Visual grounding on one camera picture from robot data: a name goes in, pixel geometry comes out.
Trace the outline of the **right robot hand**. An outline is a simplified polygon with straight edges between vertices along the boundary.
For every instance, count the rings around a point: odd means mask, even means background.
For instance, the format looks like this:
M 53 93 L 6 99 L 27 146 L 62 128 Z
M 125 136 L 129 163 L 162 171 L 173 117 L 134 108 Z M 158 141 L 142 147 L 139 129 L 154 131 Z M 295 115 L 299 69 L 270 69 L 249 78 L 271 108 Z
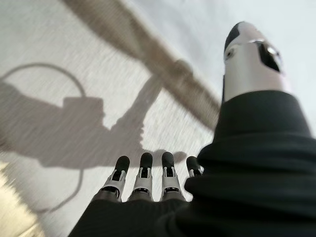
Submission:
M 71 231 L 73 237 L 313 237 L 316 141 L 285 78 L 280 53 L 248 22 L 224 47 L 219 119 L 211 144 L 186 160 L 185 200 L 172 153 L 162 154 L 162 193 L 152 197 L 150 153 L 121 200 L 122 156 Z

